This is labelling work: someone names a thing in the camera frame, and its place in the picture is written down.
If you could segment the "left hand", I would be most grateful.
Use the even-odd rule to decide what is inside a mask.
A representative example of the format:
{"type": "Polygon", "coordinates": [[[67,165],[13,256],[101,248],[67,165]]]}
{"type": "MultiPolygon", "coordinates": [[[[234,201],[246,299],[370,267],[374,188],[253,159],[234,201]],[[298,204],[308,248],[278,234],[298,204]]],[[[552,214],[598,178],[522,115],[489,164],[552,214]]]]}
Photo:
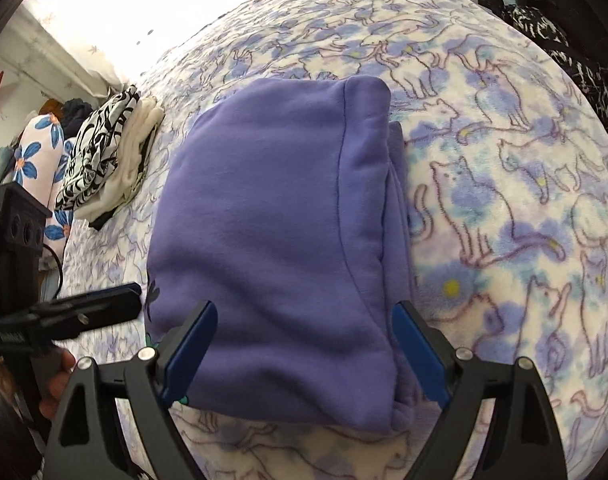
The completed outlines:
{"type": "Polygon", "coordinates": [[[56,416],[63,392],[69,383],[76,360],[69,350],[60,348],[60,366],[56,374],[52,375],[47,384],[47,393],[42,397],[39,409],[42,416],[52,420],[56,416]]]}

